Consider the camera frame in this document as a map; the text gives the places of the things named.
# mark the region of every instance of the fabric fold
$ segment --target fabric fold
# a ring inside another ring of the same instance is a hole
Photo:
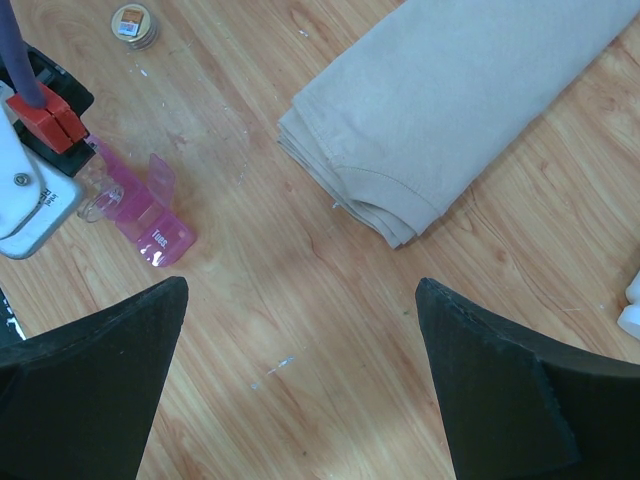
[[[408,0],[294,97],[278,141],[395,248],[639,10],[640,0]]]

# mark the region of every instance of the sticker on lid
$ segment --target sticker on lid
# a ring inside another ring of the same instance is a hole
[[[144,17],[144,12],[141,10],[134,10],[131,8],[125,9],[125,11],[122,12],[118,33],[128,37],[137,36],[140,31],[142,17]]]

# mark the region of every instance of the wood grain surface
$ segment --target wood grain surface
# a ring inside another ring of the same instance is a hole
[[[179,180],[198,243],[168,270],[77,218],[1,287],[39,334],[184,275],[191,301],[141,479],[450,479],[416,318],[432,276],[563,342],[640,362],[616,319],[640,268],[636,22],[411,245],[392,251],[276,145],[292,96],[400,0],[14,1],[27,41],[96,96],[93,133]]]

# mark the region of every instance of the screw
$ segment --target screw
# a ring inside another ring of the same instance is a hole
[[[13,177],[13,181],[19,187],[26,187],[31,182],[31,178],[26,173],[16,173],[16,176]]]

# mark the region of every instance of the qr code label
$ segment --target qr code label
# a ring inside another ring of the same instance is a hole
[[[120,27],[118,28],[118,33],[121,35],[128,35],[130,37],[135,37],[138,34],[138,29],[140,25],[133,22],[120,22]]]

